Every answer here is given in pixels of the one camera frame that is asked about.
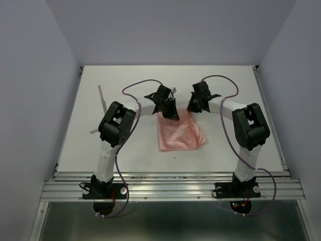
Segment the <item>pink cloth napkin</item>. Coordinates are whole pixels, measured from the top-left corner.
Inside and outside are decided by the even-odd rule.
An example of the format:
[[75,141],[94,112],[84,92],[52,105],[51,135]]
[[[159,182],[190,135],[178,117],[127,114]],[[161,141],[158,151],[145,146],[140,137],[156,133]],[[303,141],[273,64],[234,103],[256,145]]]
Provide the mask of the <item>pink cloth napkin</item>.
[[207,136],[186,109],[178,109],[179,120],[157,114],[158,145],[162,152],[195,150],[207,142]]

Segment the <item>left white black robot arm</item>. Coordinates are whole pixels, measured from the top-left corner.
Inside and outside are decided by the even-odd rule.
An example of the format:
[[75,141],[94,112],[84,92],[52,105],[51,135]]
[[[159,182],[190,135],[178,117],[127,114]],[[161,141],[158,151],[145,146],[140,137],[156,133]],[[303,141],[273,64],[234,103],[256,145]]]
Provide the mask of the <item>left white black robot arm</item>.
[[174,93],[173,88],[160,85],[156,92],[141,99],[132,95],[133,102],[122,104],[114,101],[109,106],[98,126],[101,149],[97,168],[90,181],[95,185],[94,192],[99,197],[105,198],[111,194],[114,169],[119,168],[118,154],[142,116],[160,112],[166,119],[180,119]]

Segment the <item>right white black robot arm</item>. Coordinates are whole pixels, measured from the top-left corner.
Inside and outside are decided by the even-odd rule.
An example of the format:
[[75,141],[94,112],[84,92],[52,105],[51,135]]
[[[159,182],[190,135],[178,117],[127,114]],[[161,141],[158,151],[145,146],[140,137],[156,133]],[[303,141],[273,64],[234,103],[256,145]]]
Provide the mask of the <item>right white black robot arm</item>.
[[[253,181],[258,155],[266,139],[270,136],[270,129],[259,104],[240,104],[211,94],[206,82],[193,84],[192,96],[187,111],[218,114],[221,118],[223,131],[232,151],[238,157],[238,164],[234,171],[237,179],[231,183],[231,191],[237,196],[242,196],[249,190],[247,182]],[[233,147],[228,136],[224,119],[232,121],[235,139],[239,150]]]

